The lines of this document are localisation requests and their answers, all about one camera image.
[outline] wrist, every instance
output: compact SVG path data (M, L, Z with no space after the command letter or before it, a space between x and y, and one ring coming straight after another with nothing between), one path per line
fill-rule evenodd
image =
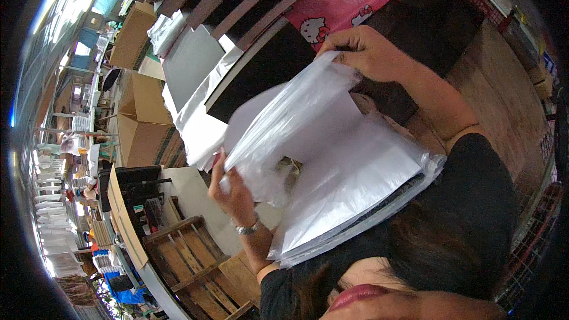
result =
M251 210L251 212L238 213L231 215L231 220L235 226L252 227L259 219L258 214Z

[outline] wristwatch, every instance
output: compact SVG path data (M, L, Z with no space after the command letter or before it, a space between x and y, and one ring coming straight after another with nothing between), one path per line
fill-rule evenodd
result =
M251 227L235 226L235 231L237 232L238 235L250 235L250 234L254 233L255 231L259 230L259 224L260 224L259 214L257 214L257 212L255 212L255 215L257 216L257 221L255 222L255 224L253 226L251 226Z

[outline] hello kitty print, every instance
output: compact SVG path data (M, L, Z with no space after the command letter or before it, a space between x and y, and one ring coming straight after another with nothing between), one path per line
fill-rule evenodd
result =
M315 51L332 32L361 25L389 0L297 0L286 18Z

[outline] hand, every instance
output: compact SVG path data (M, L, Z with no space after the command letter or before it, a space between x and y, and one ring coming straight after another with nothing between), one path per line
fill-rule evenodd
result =
M232 168L227 176L231 184L229 194L223 193L219 182L223 178L223 162L227 156L224 152L220 154L220 158L213 166L212 181L208 195L214 200L219 207L233 219L237 226L251 227L257 222L257 215L255 214L254 204L252 202L251 191L243 184L243 179Z
M317 57L326 51L341 51L335 62L357 68L376 82L406 82L418 63L367 25L331 34Z

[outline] black shirt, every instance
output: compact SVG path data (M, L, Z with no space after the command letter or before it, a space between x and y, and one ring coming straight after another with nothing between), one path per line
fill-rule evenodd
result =
M516 226L518 203L508 170L484 136L471 133L461 137L448 155L440 182L433 183L416 200L454 215L454 220L461 223L466 242L482 262L489 268L504 266ZM305 281L324 264L331 267L329 274L332 274L322 283L322 294L327 295L354 262L388 257L387 224L386 220L295 267L267 274L260 284L261 318L288 318L297 302L293 285Z

